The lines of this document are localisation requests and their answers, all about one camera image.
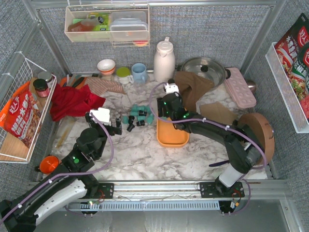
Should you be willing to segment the brown cork mat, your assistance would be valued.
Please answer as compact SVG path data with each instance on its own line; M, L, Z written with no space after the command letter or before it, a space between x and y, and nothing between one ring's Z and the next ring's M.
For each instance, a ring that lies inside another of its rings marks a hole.
M208 120L232 125L238 116L219 102L199 106L200 114Z

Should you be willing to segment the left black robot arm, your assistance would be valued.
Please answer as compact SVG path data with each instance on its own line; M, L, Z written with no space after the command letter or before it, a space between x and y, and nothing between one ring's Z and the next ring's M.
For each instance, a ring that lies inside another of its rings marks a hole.
M22 196L0 203L1 223L9 232L32 232L45 218L73 200L92 198L100 188L91 168L102 156L107 141L122 134L121 120L104 125L86 113L89 128L83 130L61 163Z

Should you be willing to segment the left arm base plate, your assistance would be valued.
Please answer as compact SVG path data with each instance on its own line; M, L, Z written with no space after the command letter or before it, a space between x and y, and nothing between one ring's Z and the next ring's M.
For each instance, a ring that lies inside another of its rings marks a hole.
M114 183L99 183L97 186L88 189L83 199L112 199L113 192Z

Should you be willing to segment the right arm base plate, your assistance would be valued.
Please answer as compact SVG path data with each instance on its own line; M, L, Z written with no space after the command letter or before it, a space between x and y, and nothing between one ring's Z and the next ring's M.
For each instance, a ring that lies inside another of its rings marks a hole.
M199 182L197 189L201 193L202 198L242 198L245 196L243 184L236 182L232 187L217 186L214 181Z

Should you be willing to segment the orange plastic storage basket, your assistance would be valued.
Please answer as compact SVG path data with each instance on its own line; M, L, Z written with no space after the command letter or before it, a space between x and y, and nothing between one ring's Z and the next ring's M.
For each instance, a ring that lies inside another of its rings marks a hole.
M156 137L159 144L166 148L181 148L189 141L189 133L177 130L172 123L157 120Z

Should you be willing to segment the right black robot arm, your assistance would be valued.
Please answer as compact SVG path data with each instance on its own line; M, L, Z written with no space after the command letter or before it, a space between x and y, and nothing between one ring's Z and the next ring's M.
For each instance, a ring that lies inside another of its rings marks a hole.
M260 160L267 164L265 150L248 125L224 125L188 111L176 92L156 100L158 116L169 118L168 123L175 129L205 136L225 146L229 165L215 180L215 188L220 195L228 192Z

